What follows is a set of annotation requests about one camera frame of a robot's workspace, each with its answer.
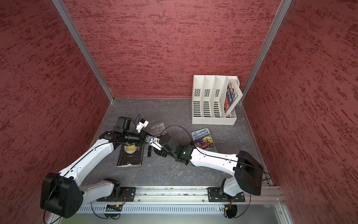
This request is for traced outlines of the black lipstick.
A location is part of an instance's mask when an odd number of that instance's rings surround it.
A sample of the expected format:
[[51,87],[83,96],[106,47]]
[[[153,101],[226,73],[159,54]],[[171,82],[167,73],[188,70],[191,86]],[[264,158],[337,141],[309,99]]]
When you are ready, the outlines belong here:
[[152,146],[148,147],[147,157],[150,158],[152,154]]

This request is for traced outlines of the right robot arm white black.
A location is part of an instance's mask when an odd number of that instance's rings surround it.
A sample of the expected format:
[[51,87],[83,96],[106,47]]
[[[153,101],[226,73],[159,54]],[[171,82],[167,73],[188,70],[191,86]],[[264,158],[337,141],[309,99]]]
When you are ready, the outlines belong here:
[[261,195],[264,168],[246,151],[238,154],[210,152],[194,145],[182,145],[169,134],[159,138],[149,136],[146,142],[182,164],[207,167],[231,175],[222,186],[222,194],[226,196],[234,197],[241,192]]

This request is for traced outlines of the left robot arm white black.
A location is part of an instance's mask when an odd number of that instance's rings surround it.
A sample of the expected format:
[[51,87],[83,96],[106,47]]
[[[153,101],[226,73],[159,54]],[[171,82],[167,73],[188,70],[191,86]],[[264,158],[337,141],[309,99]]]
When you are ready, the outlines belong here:
[[119,117],[113,130],[104,132],[95,144],[76,161],[59,173],[49,173],[42,184],[40,207],[64,218],[73,216],[79,208],[100,198],[118,200],[122,197],[120,182],[106,178],[93,185],[83,185],[86,176],[119,146],[145,143],[148,121],[141,119],[134,131],[131,118]]

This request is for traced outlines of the clear acrylic lipstick organizer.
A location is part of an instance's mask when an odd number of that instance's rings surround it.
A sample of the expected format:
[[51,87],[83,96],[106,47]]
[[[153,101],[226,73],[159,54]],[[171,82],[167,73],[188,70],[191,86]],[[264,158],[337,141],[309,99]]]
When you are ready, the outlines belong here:
[[160,122],[160,123],[156,123],[156,124],[152,124],[152,125],[149,125],[146,127],[146,131],[154,136],[154,137],[158,137],[160,136],[161,134],[164,133],[165,131],[165,124],[163,122]]

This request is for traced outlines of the white file organizer rack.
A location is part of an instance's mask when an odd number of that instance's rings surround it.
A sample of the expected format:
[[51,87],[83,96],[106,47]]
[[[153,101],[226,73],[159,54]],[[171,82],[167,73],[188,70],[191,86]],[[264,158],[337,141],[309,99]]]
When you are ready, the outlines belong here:
[[192,91],[192,123],[201,125],[234,125],[235,109],[229,117],[224,113],[227,83],[237,76],[194,75]]

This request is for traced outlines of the black Maugham book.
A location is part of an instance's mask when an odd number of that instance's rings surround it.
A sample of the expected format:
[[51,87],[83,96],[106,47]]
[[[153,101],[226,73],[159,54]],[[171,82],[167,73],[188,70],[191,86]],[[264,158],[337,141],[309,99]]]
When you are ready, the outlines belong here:
[[144,146],[122,145],[117,167],[137,167],[142,165]]

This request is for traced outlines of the blue Treehouse book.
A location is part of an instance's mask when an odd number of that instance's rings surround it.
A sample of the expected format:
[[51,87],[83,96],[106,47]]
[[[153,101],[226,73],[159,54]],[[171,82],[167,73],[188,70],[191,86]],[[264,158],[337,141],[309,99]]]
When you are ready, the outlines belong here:
[[196,147],[217,153],[211,133],[208,128],[191,132],[193,142]]

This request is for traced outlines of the colourful book in rack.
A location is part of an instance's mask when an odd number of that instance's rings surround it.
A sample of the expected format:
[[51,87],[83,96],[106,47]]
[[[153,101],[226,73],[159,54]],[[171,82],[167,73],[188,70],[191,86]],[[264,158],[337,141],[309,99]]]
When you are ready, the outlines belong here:
[[230,79],[227,83],[226,93],[225,93],[225,101],[224,101],[224,113],[226,117],[229,117],[239,103],[243,94],[237,83],[236,79]]

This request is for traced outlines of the left corner aluminium profile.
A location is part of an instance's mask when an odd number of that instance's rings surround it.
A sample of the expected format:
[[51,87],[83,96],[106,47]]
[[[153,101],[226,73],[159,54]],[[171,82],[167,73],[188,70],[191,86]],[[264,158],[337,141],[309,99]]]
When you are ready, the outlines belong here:
[[75,40],[76,44],[78,45],[80,51],[82,52],[85,60],[87,61],[88,65],[90,66],[91,70],[93,71],[95,77],[97,78],[98,82],[100,83],[103,91],[105,92],[107,98],[109,99],[110,103],[113,103],[115,97],[110,90],[109,86],[107,85],[99,67],[97,66],[94,58],[92,57],[88,47],[86,46],[81,34],[79,33],[75,23],[73,22],[70,13],[68,12],[65,4],[61,0],[52,0],[57,12],[59,13],[60,17],[62,18],[63,22],[65,23],[67,29],[69,30],[71,36]]

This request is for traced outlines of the corner aluminium profile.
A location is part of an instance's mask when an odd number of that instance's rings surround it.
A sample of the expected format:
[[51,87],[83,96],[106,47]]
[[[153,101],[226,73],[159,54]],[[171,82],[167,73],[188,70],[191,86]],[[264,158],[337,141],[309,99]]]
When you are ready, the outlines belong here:
[[79,33],[75,23],[73,22],[70,13],[68,12],[65,4],[61,0],[52,0],[57,12],[59,13],[60,17],[62,18],[63,22],[65,23],[67,29],[69,30],[71,36],[75,40],[76,44],[78,45],[80,51],[82,52],[85,60],[87,61],[88,65],[90,66],[91,70],[93,71],[95,77],[97,78],[98,82],[100,83],[103,91],[105,92],[107,98],[109,99],[110,103],[113,103],[115,97],[110,90],[109,86],[107,85],[99,67],[97,66],[94,58],[92,57],[88,47],[86,46],[81,34]]
[[260,48],[257,59],[253,65],[252,70],[249,74],[249,77],[245,83],[245,86],[243,89],[243,97],[241,98],[241,101],[240,101],[241,104],[244,102],[244,99],[246,98],[246,96],[249,92],[249,89],[250,89],[251,85],[253,84],[253,81],[260,69],[260,66],[261,66],[261,64],[262,64],[274,38],[281,26],[281,23],[286,15],[290,5],[291,5],[291,3],[292,3],[292,0],[282,0],[278,7],[276,15],[270,25],[270,28],[267,32],[264,42]]

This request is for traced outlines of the right corner aluminium profile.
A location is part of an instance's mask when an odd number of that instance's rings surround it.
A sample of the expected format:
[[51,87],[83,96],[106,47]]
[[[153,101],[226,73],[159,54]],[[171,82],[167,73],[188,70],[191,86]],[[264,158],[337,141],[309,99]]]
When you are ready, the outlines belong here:
[[260,48],[257,59],[253,65],[252,70],[249,74],[249,77],[245,83],[245,86],[243,89],[243,97],[241,98],[241,101],[240,101],[241,104],[244,102],[244,99],[246,98],[246,96],[249,92],[249,89],[250,89],[251,85],[253,84],[253,81],[260,69],[260,66],[261,66],[261,64],[262,64],[274,38],[281,26],[281,23],[286,15],[290,5],[291,5],[291,3],[292,3],[292,0],[282,0],[278,7],[276,15],[270,25],[270,28],[267,32],[264,42]]

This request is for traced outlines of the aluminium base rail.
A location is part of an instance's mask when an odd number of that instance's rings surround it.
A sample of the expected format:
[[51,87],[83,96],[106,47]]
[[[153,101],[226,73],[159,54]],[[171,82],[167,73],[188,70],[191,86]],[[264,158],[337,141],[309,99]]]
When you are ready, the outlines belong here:
[[121,187],[126,193],[126,203],[138,204],[205,204],[205,203],[248,203],[285,204],[286,201],[278,186],[263,186],[261,195],[255,196],[243,192],[232,201],[225,201],[218,187],[210,186],[135,186]]

